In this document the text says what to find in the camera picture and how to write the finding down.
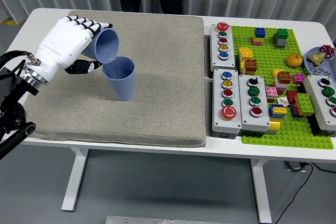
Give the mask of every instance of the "gray cushion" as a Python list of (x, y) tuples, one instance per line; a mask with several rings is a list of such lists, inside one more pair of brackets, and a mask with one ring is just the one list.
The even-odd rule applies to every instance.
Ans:
[(114, 98), (101, 68), (56, 74), (25, 108), (45, 140), (198, 147), (205, 145), (203, 20), (198, 17), (75, 10), (113, 24), (119, 56), (136, 64), (135, 96)]

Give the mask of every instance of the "blue plastic cup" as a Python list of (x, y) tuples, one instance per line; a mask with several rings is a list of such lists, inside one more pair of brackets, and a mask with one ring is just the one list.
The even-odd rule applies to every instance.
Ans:
[(103, 65), (103, 74), (120, 101), (130, 100), (135, 92), (135, 64), (124, 56), (117, 56), (114, 61)]
[(82, 55), (101, 63), (110, 63), (119, 51), (118, 34), (111, 28), (106, 28), (93, 36), (92, 42), (82, 52)]

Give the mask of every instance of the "lego baseplate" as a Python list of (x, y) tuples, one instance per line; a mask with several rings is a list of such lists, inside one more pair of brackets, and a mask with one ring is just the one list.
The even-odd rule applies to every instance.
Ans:
[[(288, 29), (289, 36), (286, 47), (284, 49), (275, 49), (273, 34), (277, 32), (277, 28), (265, 29), (266, 37), (262, 46), (252, 46), (251, 38), (255, 27), (232, 26), (235, 58), (239, 59), (239, 47), (250, 48), (253, 53), (253, 59), (256, 59), (258, 62), (258, 69), (255, 75), (263, 76), (265, 78), (265, 86), (267, 87), (270, 87), (273, 82), (272, 69), (283, 69), (284, 71), (289, 71), (291, 75), (294, 73), (304, 73), (307, 76), (308, 73), (304, 67), (292, 68), (286, 64), (286, 59), (290, 54), (300, 54), (293, 30)], [(287, 90), (297, 91), (297, 87), (297, 85), (291, 83)], [(242, 135), (241, 139), (245, 144), (333, 149), (330, 136), (313, 135), (308, 119), (306, 117), (293, 118), (290, 107), (287, 108), (287, 115), (282, 119), (281, 127), (277, 134), (264, 135), (263, 137)]]

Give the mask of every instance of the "blue lego brick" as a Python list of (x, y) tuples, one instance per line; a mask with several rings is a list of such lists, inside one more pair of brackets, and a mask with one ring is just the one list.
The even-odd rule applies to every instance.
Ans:
[(299, 115), (294, 112), (294, 106), (290, 108), (290, 112), (292, 113), (293, 118), (304, 118), (304, 115)]
[(264, 28), (257, 27), (254, 30), (254, 35), (256, 36), (256, 38), (265, 38), (266, 30)]
[(277, 108), (283, 108), (284, 106), (283, 105), (280, 105), (280, 104), (271, 104), (268, 111), (269, 111), (269, 116), (271, 118), (284, 118), (286, 114), (274, 114), (273, 113), (273, 108), (274, 107), (277, 107)]

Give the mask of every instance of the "blue button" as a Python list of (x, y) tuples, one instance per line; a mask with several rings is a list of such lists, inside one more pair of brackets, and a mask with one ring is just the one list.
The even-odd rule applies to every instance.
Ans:
[(222, 73), (222, 79), (223, 80), (231, 80), (232, 74), (230, 72), (223, 72)]
[(229, 57), (229, 54), (227, 52), (220, 52), (219, 54), (219, 58), (221, 60), (227, 60), (228, 57)]

